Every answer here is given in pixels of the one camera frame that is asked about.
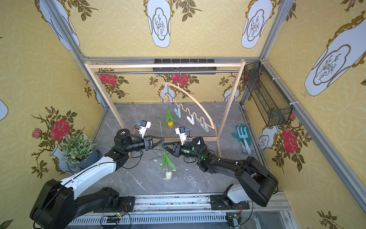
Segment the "white artificial tulip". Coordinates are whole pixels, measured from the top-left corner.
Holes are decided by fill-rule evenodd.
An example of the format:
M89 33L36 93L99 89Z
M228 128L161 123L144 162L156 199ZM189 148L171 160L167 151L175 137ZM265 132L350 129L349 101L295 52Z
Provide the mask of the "white artificial tulip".
M162 170L165 171L165 179L170 180L173 176L173 171L177 171L177 167L171 162L166 150L163 150Z

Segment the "yellow artificial tulip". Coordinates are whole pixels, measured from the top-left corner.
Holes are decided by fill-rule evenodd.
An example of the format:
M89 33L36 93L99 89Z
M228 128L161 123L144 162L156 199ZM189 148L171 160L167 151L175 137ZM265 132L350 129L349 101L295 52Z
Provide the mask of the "yellow artificial tulip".
M171 114L171 110L170 110L170 106L168 104L168 109L167 109L167 118L166 118L166 123L168 124L168 126L170 128L173 128L174 125L174 120L173 120L173 116Z

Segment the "curved wooden clip hanger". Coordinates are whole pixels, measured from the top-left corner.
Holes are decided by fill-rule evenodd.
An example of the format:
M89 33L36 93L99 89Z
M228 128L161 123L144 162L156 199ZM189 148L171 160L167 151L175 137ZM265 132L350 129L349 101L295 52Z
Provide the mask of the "curved wooden clip hanger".
M190 74L158 74L157 76L151 76L149 78L149 84L154 86L158 91L158 95L161 98L162 103L174 104L176 107L180 107L181 111L184 111L190 115L194 115L195 122L204 122L210 129L215 129L214 123L208 112L203 108L201 102L194 97L194 93L191 92L189 86L199 83L197 76ZM190 98L206 117L198 116L196 112L190 111L184 107L181 102L176 100L176 96L180 95L182 99Z

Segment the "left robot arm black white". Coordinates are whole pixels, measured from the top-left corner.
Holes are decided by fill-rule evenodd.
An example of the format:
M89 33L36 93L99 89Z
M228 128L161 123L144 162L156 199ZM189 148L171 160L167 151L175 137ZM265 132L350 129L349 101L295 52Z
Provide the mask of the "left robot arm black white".
M115 145L97 162L61 181L46 182L30 212L30 219L41 229L64 229L75 218L102 208L119 209L119 192L106 187L83 196L91 185L122 168L129 153L148 151L164 142L163 137L139 137L121 129Z

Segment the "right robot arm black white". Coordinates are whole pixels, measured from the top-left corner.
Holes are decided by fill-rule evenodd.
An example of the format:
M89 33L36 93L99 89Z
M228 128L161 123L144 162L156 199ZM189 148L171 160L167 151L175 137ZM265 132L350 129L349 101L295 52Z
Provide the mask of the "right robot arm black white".
M207 148L202 137L183 145L180 142L164 143L162 147L175 157L196 158L196 164L203 172L236 178L248 197L261 207L266 207L278 191L277 178L257 159L252 156L244 160L219 157Z

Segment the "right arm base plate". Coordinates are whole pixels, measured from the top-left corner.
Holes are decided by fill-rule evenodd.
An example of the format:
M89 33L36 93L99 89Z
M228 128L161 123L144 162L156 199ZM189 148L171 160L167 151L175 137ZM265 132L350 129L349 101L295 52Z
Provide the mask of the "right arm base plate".
M211 210L249 210L250 206L247 201L240 203L232 202L228 197L223 195L211 195L208 198L208 202L211 205Z

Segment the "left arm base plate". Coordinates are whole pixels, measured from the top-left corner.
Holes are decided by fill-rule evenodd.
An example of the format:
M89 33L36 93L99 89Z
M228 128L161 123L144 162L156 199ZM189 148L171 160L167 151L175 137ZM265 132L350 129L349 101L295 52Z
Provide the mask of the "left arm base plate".
M113 212L133 212L135 205L134 196L120 196L118 200L114 200L112 204L107 207L99 208L93 211L93 213L113 213Z

